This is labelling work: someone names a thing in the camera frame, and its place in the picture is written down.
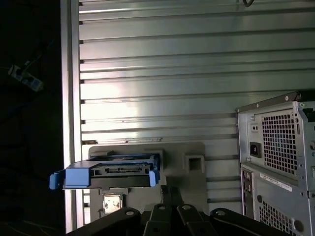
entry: metal frame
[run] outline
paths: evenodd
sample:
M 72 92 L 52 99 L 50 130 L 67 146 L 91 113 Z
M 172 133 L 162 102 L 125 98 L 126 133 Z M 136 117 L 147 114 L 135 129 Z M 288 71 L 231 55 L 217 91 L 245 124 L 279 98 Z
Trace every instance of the metal frame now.
M 292 220 L 293 232 L 297 235 L 315 235 L 314 225 L 314 207 L 310 203 L 308 193 L 301 190 L 297 186 L 287 182 L 288 178 L 276 174 L 272 171 L 263 169 L 253 164 L 242 164 L 242 170 L 252 171 L 252 194 L 254 206 L 254 219 L 260 221 L 259 207 L 263 202 L 268 203 L 282 214 L 288 216 Z M 261 174 L 271 178 L 266 181 Z M 303 232 L 298 232 L 294 228 L 294 220 L 299 220 L 304 226 Z
M 78 32 L 79 1 L 61 0 L 64 167 L 82 159 Z M 64 194 L 66 232 L 70 232 L 84 224 L 83 192 L 66 190 Z

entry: ventilation grille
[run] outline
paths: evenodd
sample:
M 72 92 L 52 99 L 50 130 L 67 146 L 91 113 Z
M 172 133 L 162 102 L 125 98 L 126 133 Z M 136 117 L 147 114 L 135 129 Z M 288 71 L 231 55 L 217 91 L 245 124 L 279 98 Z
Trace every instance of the ventilation grille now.
M 264 165 L 296 175 L 294 119 L 290 114 L 263 117 Z
M 292 231 L 292 220 L 264 201 L 263 207 L 259 207 L 259 216 L 261 223 L 296 236 L 296 234 Z

